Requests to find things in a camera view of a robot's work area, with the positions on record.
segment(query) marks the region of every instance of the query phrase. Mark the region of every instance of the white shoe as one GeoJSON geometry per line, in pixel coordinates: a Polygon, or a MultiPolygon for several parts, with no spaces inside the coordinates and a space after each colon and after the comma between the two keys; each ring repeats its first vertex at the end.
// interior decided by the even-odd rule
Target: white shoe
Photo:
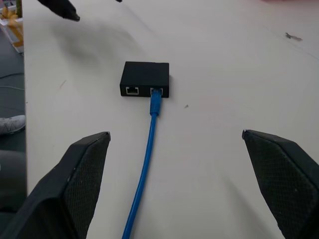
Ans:
{"type": "Polygon", "coordinates": [[[25,116],[0,118],[0,135],[15,133],[25,127],[25,116]]]}

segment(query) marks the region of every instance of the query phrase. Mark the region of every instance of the table surface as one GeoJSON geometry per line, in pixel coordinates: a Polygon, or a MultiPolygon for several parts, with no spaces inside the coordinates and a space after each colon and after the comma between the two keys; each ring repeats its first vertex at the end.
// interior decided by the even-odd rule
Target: table surface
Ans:
{"type": "Polygon", "coordinates": [[[318,162],[319,2],[72,3],[78,23],[23,6],[29,192],[70,144],[110,131],[88,238],[120,238],[150,123],[149,99],[120,96],[124,63],[169,62],[132,238],[282,239],[241,132],[296,141],[318,162]]]}

